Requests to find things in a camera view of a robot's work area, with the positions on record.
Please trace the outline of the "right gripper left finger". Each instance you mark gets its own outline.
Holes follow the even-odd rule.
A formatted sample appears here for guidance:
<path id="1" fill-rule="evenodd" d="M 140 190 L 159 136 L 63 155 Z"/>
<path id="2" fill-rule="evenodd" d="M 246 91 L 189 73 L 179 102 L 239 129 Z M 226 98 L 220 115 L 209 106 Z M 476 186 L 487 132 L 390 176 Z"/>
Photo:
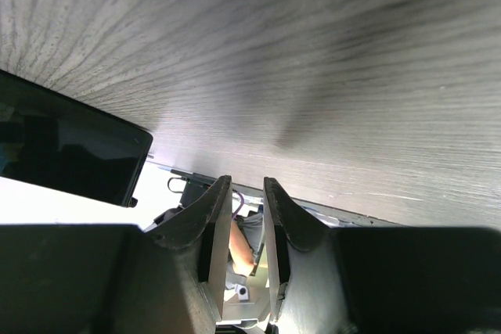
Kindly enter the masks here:
<path id="1" fill-rule="evenodd" d="M 125 224 L 1 228 L 4 333 L 213 333 L 222 318 L 232 179 L 144 232 Z"/>

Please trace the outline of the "black utensil tray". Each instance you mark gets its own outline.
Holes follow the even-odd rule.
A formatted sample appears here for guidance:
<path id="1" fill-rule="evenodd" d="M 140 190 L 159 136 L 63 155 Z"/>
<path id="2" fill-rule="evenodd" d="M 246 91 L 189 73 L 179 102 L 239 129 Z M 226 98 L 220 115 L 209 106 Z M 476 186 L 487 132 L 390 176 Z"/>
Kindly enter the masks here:
<path id="1" fill-rule="evenodd" d="M 1 176 L 134 207 L 153 136 L 83 102 L 1 73 Z"/>

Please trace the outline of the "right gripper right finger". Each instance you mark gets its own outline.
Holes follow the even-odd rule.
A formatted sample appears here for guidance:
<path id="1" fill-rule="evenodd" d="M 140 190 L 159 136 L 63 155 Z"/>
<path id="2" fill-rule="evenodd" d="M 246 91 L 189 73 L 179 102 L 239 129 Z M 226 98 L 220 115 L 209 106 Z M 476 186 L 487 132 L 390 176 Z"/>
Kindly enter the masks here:
<path id="1" fill-rule="evenodd" d="M 276 179 L 263 193 L 276 332 L 499 332 L 499 231 L 330 227 Z"/>

